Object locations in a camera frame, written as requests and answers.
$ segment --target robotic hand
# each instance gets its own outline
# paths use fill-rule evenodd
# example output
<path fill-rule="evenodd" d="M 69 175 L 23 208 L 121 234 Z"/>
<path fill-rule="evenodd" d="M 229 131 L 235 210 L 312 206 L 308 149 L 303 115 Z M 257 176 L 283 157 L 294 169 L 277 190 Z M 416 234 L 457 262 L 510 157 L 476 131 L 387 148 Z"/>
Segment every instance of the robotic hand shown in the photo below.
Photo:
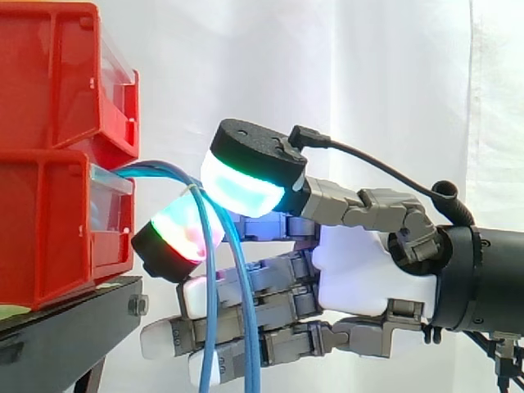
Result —
<path fill-rule="evenodd" d="M 243 241 L 296 242 L 294 251 L 249 266 L 262 365 L 324 356 L 333 349 L 388 358 L 394 330 L 418 332 L 427 343 L 432 336 L 438 343 L 446 328 L 481 341 L 495 359 L 501 391 L 509 378 L 520 381 L 517 340 L 524 331 L 524 236 L 475 228 L 450 183 L 438 183 L 427 192 L 453 223 L 435 226 L 410 194 L 389 189 L 353 192 L 308 178 L 300 153 L 304 146 L 335 143 L 329 145 L 326 137 L 301 127 L 288 138 L 254 124 L 225 120 L 211 147 L 219 161 L 285 190 L 269 207 L 272 213 L 254 219 L 234 215 Z M 242 203 L 253 197 L 255 184 L 237 189 L 228 200 L 221 199 L 209 179 L 208 184 L 204 182 L 206 191 L 216 201 L 249 215 Z M 387 247 L 377 233 L 389 234 Z M 217 277 L 214 384 L 242 377 L 245 371 L 237 274 L 226 269 Z M 145 327 L 142 352 L 149 359 L 191 354 L 191 379 L 197 384 L 206 330 L 206 279 L 189 279 L 177 291 L 182 315 Z M 324 310 L 354 316 L 333 325 L 310 320 Z M 479 332 L 489 333 L 493 341 Z"/>

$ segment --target blue wire bundle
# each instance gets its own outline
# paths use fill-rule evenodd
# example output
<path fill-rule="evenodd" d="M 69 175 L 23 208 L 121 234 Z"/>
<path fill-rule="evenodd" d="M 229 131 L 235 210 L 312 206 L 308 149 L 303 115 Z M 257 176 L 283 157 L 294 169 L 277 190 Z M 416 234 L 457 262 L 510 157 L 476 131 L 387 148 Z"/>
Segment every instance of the blue wire bundle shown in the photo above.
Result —
<path fill-rule="evenodd" d="M 246 377 L 244 390 L 249 393 L 260 392 L 260 345 L 258 340 L 258 326 L 256 322 L 255 306 L 252 300 L 251 285 L 246 270 L 246 261 L 237 230 L 228 212 L 214 203 L 204 192 L 199 189 L 199 181 L 185 174 L 180 168 L 165 163 L 163 161 L 143 161 L 137 164 L 128 165 L 116 170 L 116 173 L 123 177 L 167 177 L 181 181 L 186 185 L 196 184 L 198 187 L 190 187 L 190 191 L 195 198 L 198 213 L 201 218 L 204 239 L 206 243 L 206 291 L 207 291 L 207 324 L 206 324 L 206 343 L 204 346 L 204 360 L 202 362 L 202 372 L 200 379 L 199 392 L 206 393 L 210 387 L 211 369 L 213 366 L 213 356 L 215 352 L 216 329 L 217 329 L 217 289 L 215 276 L 215 248 L 213 247 L 211 229 L 207 218 L 206 208 L 202 199 L 202 193 L 215 209 L 220 223 L 224 227 L 226 238 L 232 247 L 233 258 L 237 267 L 237 274 L 242 291 L 242 317 L 244 321 L 244 342 L 246 344 Z"/>

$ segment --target white backdrop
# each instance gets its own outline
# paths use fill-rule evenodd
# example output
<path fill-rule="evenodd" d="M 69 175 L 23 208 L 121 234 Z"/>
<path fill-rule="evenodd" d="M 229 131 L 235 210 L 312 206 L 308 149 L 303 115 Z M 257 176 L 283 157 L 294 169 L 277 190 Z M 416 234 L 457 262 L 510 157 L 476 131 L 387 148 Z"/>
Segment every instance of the white backdrop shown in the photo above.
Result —
<path fill-rule="evenodd" d="M 141 158 L 170 160 L 198 175 L 219 121 L 237 117 L 285 133 L 294 124 L 308 125 L 428 186 L 447 178 L 465 190 L 468 0 L 97 3 L 106 28 L 141 75 Z M 402 188 L 340 153 L 310 157 L 312 175 L 347 187 Z M 168 181 L 138 182 L 137 226 L 179 189 Z M 289 247 L 248 245 L 246 253 L 256 260 Z M 227 248 L 219 252 L 220 265 L 229 266 Z M 133 273 L 143 273 L 138 260 Z M 148 277 L 144 282 L 151 298 L 144 323 L 178 313 L 172 285 Z M 346 353 L 302 359 L 263 370 L 263 390 L 452 391 L 454 342 L 447 334 L 440 346 L 421 346 L 388 361 Z M 242 385 L 215 391 L 242 391 Z M 185 358 L 142 359 L 135 332 L 108 357 L 101 392 L 144 391 L 195 390 Z"/>

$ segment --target black table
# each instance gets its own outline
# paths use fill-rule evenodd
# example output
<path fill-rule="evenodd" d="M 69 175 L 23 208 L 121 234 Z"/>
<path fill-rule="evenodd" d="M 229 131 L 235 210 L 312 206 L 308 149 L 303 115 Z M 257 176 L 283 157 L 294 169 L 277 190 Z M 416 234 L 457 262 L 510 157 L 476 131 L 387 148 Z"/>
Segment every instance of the black table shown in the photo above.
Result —
<path fill-rule="evenodd" d="M 0 321 L 0 391 L 98 390 L 106 354 L 147 312 L 140 277 L 119 277 L 48 309 Z"/>

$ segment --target green light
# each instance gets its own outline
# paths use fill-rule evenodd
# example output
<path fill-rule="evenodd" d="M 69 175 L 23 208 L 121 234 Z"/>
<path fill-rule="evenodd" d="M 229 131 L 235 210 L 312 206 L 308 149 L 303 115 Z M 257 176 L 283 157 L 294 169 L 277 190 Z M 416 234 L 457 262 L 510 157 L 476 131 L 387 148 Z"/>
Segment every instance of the green light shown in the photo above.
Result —
<path fill-rule="evenodd" d="M 247 217 L 269 213 L 284 196 L 284 188 L 252 178 L 227 166 L 208 151 L 201 167 L 207 194 L 219 205 Z"/>
<path fill-rule="evenodd" d="M 217 247 L 224 238 L 224 230 L 215 209 L 208 201 L 204 201 L 204 204 L 210 220 L 213 243 Z M 199 262 L 206 259 L 200 216 L 191 193 L 179 197 L 157 213 L 151 219 L 151 224 L 160 237 L 185 259 Z"/>

